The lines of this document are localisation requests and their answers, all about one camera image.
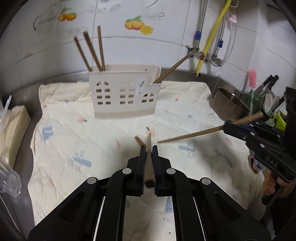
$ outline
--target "fruit decal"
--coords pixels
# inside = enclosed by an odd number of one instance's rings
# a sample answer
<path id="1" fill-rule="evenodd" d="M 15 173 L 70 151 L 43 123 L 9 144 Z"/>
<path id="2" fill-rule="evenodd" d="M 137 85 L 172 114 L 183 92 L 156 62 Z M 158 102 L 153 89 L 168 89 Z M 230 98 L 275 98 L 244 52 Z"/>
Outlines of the fruit decal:
<path id="1" fill-rule="evenodd" d="M 77 17 L 77 14 L 75 12 L 69 12 L 67 13 L 67 11 L 71 10 L 71 8 L 66 8 L 63 7 L 63 9 L 61 10 L 61 14 L 59 15 L 59 21 L 72 21 Z"/>
<path id="2" fill-rule="evenodd" d="M 129 18 L 126 20 L 124 25 L 128 30 L 140 30 L 140 33 L 144 35 L 152 34 L 153 28 L 149 25 L 145 25 L 141 18 L 142 16 L 137 16 L 133 19 Z"/>

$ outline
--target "yellow hose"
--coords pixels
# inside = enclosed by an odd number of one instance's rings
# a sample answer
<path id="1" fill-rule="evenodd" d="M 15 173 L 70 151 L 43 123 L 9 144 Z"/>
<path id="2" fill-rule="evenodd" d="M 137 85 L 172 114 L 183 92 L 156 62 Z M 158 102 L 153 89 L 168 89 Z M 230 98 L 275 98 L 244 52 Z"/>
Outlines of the yellow hose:
<path id="1" fill-rule="evenodd" d="M 218 29 L 218 27 L 220 25 L 220 22 L 222 21 L 222 18 L 224 17 L 227 10 L 229 9 L 230 4 L 231 4 L 231 0 L 226 0 L 226 4 L 225 4 L 224 8 L 222 9 L 222 11 L 220 12 L 220 14 L 219 14 L 219 16 L 218 16 L 218 18 L 217 18 L 217 20 L 215 22 L 214 28 L 212 29 L 209 40 L 207 41 L 207 44 L 206 44 L 205 49 L 203 51 L 204 55 L 206 55 L 209 52 L 210 47 L 212 45 L 212 42 L 213 42 L 213 40 L 215 38 L 217 29 Z M 196 68 L 196 74 L 197 75 L 199 75 L 199 73 L 200 73 L 200 69 L 202 67 L 202 64 L 203 64 L 203 60 L 200 60 L 198 62 L 197 68 Z"/>

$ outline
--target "pink bottle brush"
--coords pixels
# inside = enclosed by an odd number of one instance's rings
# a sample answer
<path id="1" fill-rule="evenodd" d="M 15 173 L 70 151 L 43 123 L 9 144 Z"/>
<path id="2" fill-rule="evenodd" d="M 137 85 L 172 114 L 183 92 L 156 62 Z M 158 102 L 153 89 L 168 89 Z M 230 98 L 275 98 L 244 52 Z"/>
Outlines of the pink bottle brush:
<path id="1" fill-rule="evenodd" d="M 256 70 L 254 69 L 250 69 L 247 72 L 248 76 L 249 76 L 249 86 L 253 89 L 256 88 L 256 81 L 257 81 L 257 73 Z"/>

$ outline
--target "white plastic basket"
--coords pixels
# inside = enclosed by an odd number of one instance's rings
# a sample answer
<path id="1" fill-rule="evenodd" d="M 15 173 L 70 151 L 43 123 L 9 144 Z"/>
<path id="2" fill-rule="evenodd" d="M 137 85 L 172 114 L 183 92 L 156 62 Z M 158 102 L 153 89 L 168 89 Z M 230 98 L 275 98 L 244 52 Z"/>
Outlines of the white plastic basket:
<path id="1" fill-rule="evenodd" d="M 89 72 L 95 118 L 154 114 L 161 84 L 153 84 L 161 68 L 152 65 L 112 64 L 106 71 Z"/>

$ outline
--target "label sticker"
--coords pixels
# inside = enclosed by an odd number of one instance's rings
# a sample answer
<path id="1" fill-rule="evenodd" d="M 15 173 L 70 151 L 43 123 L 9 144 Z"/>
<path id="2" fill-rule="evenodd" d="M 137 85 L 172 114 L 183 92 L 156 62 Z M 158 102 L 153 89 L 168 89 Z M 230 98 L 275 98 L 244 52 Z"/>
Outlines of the label sticker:
<path id="1" fill-rule="evenodd" d="M 136 95 L 142 95 L 145 78 L 138 78 L 138 84 L 136 89 Z"/>

